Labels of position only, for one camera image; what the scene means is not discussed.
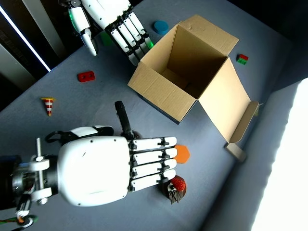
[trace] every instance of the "gray table surface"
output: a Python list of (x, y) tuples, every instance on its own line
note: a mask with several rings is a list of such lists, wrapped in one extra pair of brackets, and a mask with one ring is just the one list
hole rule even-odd
[[(291, 47), (287, 39), (225, 0), (144, 0), (134, 11), (154, 42), (161, 38), (151, 29), (154, 21), (173, 27), (194, 14), (238, 37), (230, 57), (252, 100), (262, 100), (270, 91)], [(39, 221), (29, 230), (198, 230), (235, 162), (223, 149), (225, 140), (198, 103), (176, 125), (140, 99), (127, 87), (135, 67), (117, 47), (103, 47), (96, 39), (97, 57), (80, 48), (0, 113), (1, 155), (19, 154), (28, 161), (36, 153), (35, 138), (54, 130), (100, 124), (111, 125), (120, 134), (114, 102), (122, 100), (131, 126), (144, 137), (175, 136), (189, 148), (189, 161), (176, 168), (187, 183), (187, 193), (179, 204), (171, 205), (151, 187), (87, 208), (69, 205), (56, 195), (44, 206), (33, 205), (31, 213)], [(236, 63), (238, 53), (249, 56), (246, 66)], [(77, 74), (90, 70), (96, 80), (78, 82)], [(46, 115), (40, 97), (56, 98), (52, 117)], [(57, 154), (59, 148), (58, 143), (42, 143), (44, 154)], [(13, 215), (13, 209), (0, 211), (0, 218)], [(1, 228), (10, 230), (13, 225)]]

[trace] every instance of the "strawberry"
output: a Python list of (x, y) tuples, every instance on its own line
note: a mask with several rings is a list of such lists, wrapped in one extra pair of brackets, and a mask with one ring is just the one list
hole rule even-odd
[(175, 178), (171, 180), (171, 183), (180, 192), (186, 188), (186, 183), (182, 177), (175, 176)]

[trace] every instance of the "light strip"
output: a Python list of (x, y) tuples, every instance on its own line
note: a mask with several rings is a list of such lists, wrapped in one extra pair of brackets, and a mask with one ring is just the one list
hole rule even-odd
[(14, 30), (18, 33), (18, 35), (21, 37), (21, 39), (25, 42), (25, 44), (30, 48), (30, 50), (34, 53), (34, 55), (38, 58), (38, 60), (44, 65), (44, 67), (47, 69), (47, 71), (50, 71), (50, 68), (46, 65), (46, 63), (42, 60), (42, 58), (38, 55), (38, 53), (35, 51), (35, 49), (31, 46), (31, 44), (28, 42), (28, 40), (24, 37), (24, 35), (20, 32), (20, 30), (17, 28), (17, 26), (13, 23), (13, 21), (10, 19), (10, 17), (7, 15), (7, 13), (3, 10), (3, 8), (0, 6), (0, 12), (3, 14), (5, 19), (9, 22), (9, 24), (14, 28)]

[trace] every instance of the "robotic arm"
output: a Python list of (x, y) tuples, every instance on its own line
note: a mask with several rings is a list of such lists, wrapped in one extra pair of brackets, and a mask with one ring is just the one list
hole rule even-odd
[(0, 157), (0, 209), (16, 208), (17, 223), (26, 228), (32, 202), (47, 203), (57, 193), (75, 206), (104, 205), (175, 177), (175, 137), (138, 139), (121, 101), (115, 103), (123, 133), (110, 126), (55, 131), (47, 142), (62, 144), (58, 156), (37, 154), (29, 163), (18, 156)]
[(59, 4), (68, 8), (76, 32), (92, 55), (97, 55), (97, 51), (91, 40), (90, 23), (85, 11), (134, 65), (153, 47), (128, 0), (59, 0)]

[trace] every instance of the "open cardboard box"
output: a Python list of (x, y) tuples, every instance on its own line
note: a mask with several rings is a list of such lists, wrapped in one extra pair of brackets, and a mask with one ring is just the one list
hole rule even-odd
[(228, 57), (237, 42), (195, 15), (141, 59), (128, 85), (178, 123), (198, 100), (226, 141), (238, 142), (258, 102), (250, 101)]

